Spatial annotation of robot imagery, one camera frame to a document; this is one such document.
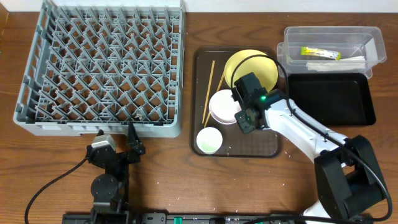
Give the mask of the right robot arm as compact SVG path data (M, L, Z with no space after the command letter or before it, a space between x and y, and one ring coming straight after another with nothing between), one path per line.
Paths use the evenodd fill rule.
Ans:
M235 114L243 133L271 129L292 142L314 164L318 201L296 220L307 223L359 223L358 215L386 200L388 192L371 143L361 135L348 138L303 112L280 90L267 91L253 73L234 83L233 99L241 111Z

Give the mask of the green snack wrapper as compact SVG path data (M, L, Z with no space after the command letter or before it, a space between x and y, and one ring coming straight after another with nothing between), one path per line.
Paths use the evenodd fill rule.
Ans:
M300 54L308 55L308 56L330 58L333 60L341 59L340 52L333 51L333 50L319 49L319 48L315 48L315 47L301 47Z

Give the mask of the pale green cup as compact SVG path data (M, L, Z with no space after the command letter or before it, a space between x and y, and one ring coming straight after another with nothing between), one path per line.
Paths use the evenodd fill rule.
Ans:
M205 154L214 154L222 145L221 132L213 127L203 128L196 138L198 148Z

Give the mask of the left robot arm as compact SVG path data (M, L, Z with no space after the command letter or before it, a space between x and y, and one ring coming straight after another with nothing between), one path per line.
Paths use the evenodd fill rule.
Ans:
M132 123L128 124L126 145L128 150L116 151L111 135L99 130L93 142L86 147L90 164L104 169L91 185L93 208L90 223L133 223L129 206L129 165L138 163L146 148Z

